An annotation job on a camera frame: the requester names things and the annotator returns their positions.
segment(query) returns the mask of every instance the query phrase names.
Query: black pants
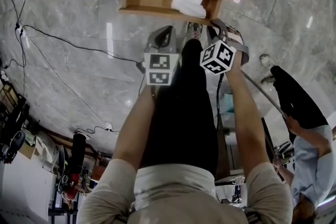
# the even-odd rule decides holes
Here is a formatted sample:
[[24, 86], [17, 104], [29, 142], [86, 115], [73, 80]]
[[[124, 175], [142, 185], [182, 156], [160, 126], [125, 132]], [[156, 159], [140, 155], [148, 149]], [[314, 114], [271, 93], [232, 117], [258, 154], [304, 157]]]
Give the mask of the black pants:
[[86, 138], [82, 134], [73, 135], [73, 142], [71, 148], [71, 158], [69, 160], [69, 174], [80, 174], [86, 147]]
[[172, 84], [160, 88], [140, 168], [188, 164], [215, 175], [218, 140], [201, 51], [198, 40], [189, 40]]
[[[272, 67], [271, 73], [276, 79], [273, 85], [278, 92], [280, 107], [288, 116], [296, 119], [305, 129], [328, 124], [318, 106], [294, 78], [279, 66]], [[296, 135], [289, 132], [292, 143], [295, 137]]]

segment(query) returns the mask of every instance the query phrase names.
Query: beige shirt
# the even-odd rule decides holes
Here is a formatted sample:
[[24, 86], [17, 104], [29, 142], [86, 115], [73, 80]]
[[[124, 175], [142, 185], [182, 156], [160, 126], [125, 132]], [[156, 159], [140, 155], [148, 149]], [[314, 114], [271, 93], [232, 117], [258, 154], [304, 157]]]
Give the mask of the beige shirt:
[[[212, 191], [214, 179], [208, 171], [178, 164], [148, 168], [139, 170], [135, 181], [132, 165], [120, 159], [112, 160], [99, 184], [79, 208], [77, 223], [117, 222], [115, 217], [128, 216], [135, 201], [137, 210], [128, 216], [127, 223], [248, 224], [242, 209], [217, 201]], [[291, 223], [289, 188], [270, 163], [255, 167], [246, 185], [248, 211], [260, 215], [263, 223]]]

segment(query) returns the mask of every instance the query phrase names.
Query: gray tile floor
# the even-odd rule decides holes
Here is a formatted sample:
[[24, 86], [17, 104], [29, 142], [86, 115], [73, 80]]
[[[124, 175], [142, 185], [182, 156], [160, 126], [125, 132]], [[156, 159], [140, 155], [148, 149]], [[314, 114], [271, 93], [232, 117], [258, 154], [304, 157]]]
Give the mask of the gray tile floor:
[[[23, 0], [14, 0], [18, 9]], [[317, 79], [336, 107], [331, 79], [336, 73], [335, 0], [240, 0], [223, 1], [220, 18], [238, 28], [250, 47], [244, 70], [256, 81], [267, 74], [258, 57], [269, 53], [275, 61], [306, 86]], [[120, 0], [27, 0], [21, 22], [88, 48], [113, 49], [114, 55], [134, 60], [150, 32], [173, 25], [180, 39], [185, 23], [164, 18], [120, 15]], [[14, 36], [16, 15], [11, 0], [0, 0], [0, 40], [4, 63], [22, 51]], [[71, 137], [75, 128], [111, 124], [119, 130], [138, 96], [142, 75], [131, 62], [111, 59], [99, 52], [68, 46], [27, 29], [23, 38], [27, 57], [25, 96], [31, 114], [46, 128]], [[41, 50], [47, 64], [35, 45]], [[18, 92], [23, 92], [23, 71], [14, 63], [6, 70]], [[208, 91], [215, 110], [217, 77], [207, 75]], [[258, 108], [266, 116], [275, 144], [288, 138], [280, 114], [250, 86]], [[277, 100], [275, 90], [265, 90]], [[222, 95], [228, 91], [224, 83]], [[232, 116], [222, 115], [227, 126]], [[112, 152], [117, 136], [97, 131], [90, 143]]]

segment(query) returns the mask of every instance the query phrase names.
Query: shoe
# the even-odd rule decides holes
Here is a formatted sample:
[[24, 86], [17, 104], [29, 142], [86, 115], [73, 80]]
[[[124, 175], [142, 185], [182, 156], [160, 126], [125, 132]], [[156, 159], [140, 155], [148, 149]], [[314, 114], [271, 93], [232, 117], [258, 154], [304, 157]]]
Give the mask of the shoe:
[[189, 41], [190, 39], [199, 40], [201, 38], [202, 30], [203, 25], [197, 23], [188, 23], [186, 41]]
[[271, 69], [273, 66], [275, 66], [274, 61], [272, 60], [271, 56], [268, 54], [263, 54], [260, 56], [260, 61], [264, 67], [267, 69]]
[[261, 84], [273, 84], [275, 82], [275, 77], [265, 77], [261, 80]]

